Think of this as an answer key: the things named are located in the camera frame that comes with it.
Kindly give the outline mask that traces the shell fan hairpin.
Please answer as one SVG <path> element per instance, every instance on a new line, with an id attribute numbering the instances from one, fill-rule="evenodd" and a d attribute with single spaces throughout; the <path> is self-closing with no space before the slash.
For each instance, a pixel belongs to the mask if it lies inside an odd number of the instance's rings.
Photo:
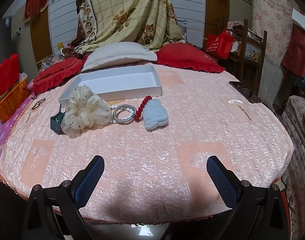
<path id="1" fill-rule="evenodd" d="M 251 120 L 250 116 L 248 115 L 248 113 L 246 113 L 245 109 L 243 108 L 243 102 L 241 100 L 230 99 L 227 101 L 227 103 L 233 106 L 237 106 L 248 117 L 248 119 Z"/>

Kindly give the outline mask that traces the black phone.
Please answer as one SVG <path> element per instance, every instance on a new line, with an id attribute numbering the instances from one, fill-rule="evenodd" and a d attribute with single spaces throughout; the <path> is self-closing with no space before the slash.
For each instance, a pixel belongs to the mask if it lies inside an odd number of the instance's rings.
<path id="1" fill-rule="evenodd" d="M 250 89 L 245 87 L 239 81 L 230 81 L 229 84 L 236 89 L 242 96 L 244 96 L 250 103 L 261 103 L 261 99 Z"/>

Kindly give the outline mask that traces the blue plastic claw clip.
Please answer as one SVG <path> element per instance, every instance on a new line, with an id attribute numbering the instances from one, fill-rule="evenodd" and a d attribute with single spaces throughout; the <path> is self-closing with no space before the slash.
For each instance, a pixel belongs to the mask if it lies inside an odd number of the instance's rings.
<path id="1" fill-rule="evenodd" d="M 60 105 L 58 113 L 50 117 L 50 129 L 58 135 L 62 133 L 61 122 L 65 116 L 65 112 L 62 112 L 61 109 L 62 105 Z"/>

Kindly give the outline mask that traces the red shopping bag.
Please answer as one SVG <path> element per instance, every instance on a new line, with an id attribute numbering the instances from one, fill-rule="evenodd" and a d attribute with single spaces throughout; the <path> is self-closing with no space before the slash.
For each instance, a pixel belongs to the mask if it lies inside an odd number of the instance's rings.
<path id="1" fill-rule="evenodd" d="M 218 36 L 208 34 L 205 51 L 218 60 L 227 60 L 234 42 L 233 36 L 226 29 Z"/>

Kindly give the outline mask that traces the orange plastic basket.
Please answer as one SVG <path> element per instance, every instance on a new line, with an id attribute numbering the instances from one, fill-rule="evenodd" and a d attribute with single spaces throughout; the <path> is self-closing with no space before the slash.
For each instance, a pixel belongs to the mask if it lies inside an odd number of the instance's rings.
<path id="1" fill-rule="evenodd" d="M 0 120 L 8 121 L 21 104 L 29 97 L 27 78 L 25 77 L 0 100 Z"/>

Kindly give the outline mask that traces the white shallow cardboard box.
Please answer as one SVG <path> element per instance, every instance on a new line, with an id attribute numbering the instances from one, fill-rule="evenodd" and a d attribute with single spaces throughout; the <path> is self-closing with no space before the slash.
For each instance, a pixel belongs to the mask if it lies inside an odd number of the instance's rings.
<path id="1" fill-rule="evenodd" d="M 68 106 L 69 96 L 78 86 L 89 87 L 105 101 L 162 95 L 161 80 L 152 64 L 112 67 L 79 74 L 59 97 L 58 102 L 62 107 Z"/>

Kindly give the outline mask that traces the cream dotted fabric scrunchie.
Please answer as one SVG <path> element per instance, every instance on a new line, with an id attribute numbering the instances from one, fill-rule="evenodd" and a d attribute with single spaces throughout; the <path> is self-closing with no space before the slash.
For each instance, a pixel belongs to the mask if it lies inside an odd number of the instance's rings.
<path id="1" fill-rule="evenodd" d="M 68 107 L 61 121 L 63 133 L 76 137 L 84 129 L 102 128 L 112 121 L 110 105 L 88 86 L 78 86 L 69 96 Z"/>

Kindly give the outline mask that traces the pink floral mattress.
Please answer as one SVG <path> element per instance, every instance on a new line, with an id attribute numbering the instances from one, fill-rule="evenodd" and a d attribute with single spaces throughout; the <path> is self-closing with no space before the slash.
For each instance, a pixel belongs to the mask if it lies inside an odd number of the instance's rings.
<path id="1" fill-rule="evenodd" d="M 253 0 L 252 30 L 267 32 L 266 54 L 280 64 L 293 30 L 291 0 Z"/>

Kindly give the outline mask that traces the white pillow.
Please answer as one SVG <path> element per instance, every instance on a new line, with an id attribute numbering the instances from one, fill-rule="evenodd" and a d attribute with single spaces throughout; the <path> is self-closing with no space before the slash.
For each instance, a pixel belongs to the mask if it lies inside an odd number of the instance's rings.
<path id="1" fill-rule="evenodd" d="M 157 61 L 155 52 L 135 42 L 118 42 L 105 45 L 90 53 L 81 72 L 121 66 L 139 61 Z"/>

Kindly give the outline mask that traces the right red ruffled cushion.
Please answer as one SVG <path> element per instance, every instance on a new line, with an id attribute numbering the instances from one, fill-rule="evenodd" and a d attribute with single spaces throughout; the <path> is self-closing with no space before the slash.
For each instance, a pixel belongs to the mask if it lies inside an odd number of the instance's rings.
<path id="1" fill-rule="evenodd" d="M 205 73 L 222 73 L 225 68 L 202 50 L 187 43 L 170 43 L 156 52 L 156 64 Z"/>

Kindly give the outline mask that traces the pink quilted bedspread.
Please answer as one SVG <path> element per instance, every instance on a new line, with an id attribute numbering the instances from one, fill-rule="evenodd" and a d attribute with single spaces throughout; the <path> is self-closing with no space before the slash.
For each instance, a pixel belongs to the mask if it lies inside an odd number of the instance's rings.
<path id="1" fill-rule="evenodd" d="M 161 224 L 226 211 L 207 170 L 216 155 L 239 179 L 269 187 L 286 170 L 294 147 L 263 104 L 251 104 L 229 84 L 228 72 L 211 74 L 156 66 L 167 126 L 147 131 L 142 122 L 87 129 L 72 138 L 50 129 L 65 87 L 32 100 L 2 148 L 0 179 L 22 198 L 35 184 L 72 179 L 95 155 L 104 173 L 81 214 L 93 222 Z M 243 102 L 251 120 L 230 99 Z"/>

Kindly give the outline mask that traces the floral beige quilt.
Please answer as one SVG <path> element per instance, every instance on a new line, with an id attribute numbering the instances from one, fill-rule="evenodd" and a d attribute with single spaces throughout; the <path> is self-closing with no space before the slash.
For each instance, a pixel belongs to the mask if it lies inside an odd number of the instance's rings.
<path id="1" fill-rule="evenodd" d="M 80 57 L 97 48 L 135 42 L 153 51 L 183 41 L 172 0 L 76 0 L 76 37 L 61 51 Z"/>

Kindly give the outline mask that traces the light blue fluffy hair clip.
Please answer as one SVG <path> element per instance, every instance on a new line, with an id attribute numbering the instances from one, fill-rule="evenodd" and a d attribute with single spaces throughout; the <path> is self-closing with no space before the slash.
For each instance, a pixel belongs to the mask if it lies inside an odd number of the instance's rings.
<path id="1" fill-rule="evenodd" d="M 168 112 L 159 99 L 149 100 L 143 108 L 142 115 L 144 126 L 148 131 L 165 126 L 168 123 Z"/>

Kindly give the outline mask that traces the left red ruffled cushion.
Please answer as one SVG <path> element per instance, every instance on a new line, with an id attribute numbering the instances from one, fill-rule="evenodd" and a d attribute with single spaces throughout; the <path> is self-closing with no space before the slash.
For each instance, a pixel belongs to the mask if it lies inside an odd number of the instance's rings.
<path id="1" fill-rule="evenodd" d="M 39 72 L 33 80 L 32 90 L 34 94 L 39 95 L 61 86 L 64 82 L 81 72 L 86 60 L 87 56 L 84 56 L 82 59 L 70 57 Z"/>

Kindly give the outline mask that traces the purple floral bedsheet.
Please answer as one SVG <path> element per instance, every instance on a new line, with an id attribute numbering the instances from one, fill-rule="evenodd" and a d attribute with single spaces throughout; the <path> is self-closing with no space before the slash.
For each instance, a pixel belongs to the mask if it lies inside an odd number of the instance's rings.
<path id="1" fill-rule="evenodd" d="M 0 156 L 2 153 L 3 145 L 5 144 L 5 141 L 8 137 L 8 135 L 10 134 L 12 127 L 14 126 L 17 119 L 20 117 L 20 115 L 24 111 L 25 107 L 27 107 L 32 100 L 33 99 L 29 96 L 21 104 L 21 106 L 18 109 L 16 109 L 16 112 L 11 116 L 11 118 L 8 121 L 6 121 L 6 122 L 0 121 Z"/>

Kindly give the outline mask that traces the wooden chair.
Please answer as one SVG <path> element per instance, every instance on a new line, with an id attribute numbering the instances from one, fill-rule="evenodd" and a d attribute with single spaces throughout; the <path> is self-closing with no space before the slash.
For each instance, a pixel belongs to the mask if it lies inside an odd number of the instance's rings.
<path id="1" fill-rule="evenodd" d="M 242 25 L 228 29 L 239 38 L 238 50 L 231 52 L 229 59 L 234 62 L 232 75 L 252 92 L 258 94 L 267 46 L 267 31 L 264 31 L 263 37 L 260 37 L 250 31 L 248 26 L 249 21 L 245 19 Z"/>

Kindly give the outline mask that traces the red ruffled cushion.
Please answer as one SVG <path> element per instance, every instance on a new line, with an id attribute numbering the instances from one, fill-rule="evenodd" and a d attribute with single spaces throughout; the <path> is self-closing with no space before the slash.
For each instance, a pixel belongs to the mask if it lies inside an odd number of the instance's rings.
<path id="1" fill-rule="evenodd" d="M 70 57 L 39 72 L 33 80 L 32 90 L 34 94 L 39 95 L 61 86 L 64 82 L 81 72 L 86 60 L 87 56 L 84 56 L 82 59 Z"/>
<path id="2" fill-rule="evenodd" d="M 170 43 L 156 52 L 156 64 L 205 73 L 222 73 L 225 68 L 202 50 L 187 43 Z"/>

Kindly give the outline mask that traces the clear plastic bag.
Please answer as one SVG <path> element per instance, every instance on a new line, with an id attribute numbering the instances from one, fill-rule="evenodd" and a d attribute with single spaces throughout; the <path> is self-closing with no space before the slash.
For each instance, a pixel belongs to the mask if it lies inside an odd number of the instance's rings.
<path id="1" fill-rule="evenodd" d="M 66 57 L 62 53 L 62 49 L 60 49 L 55 55 L 47 56 L 41 61 L 40 72 L 46 70 L 50 66 L 53 66 L 59 62 L 62 62 L 66 59 Z"/>

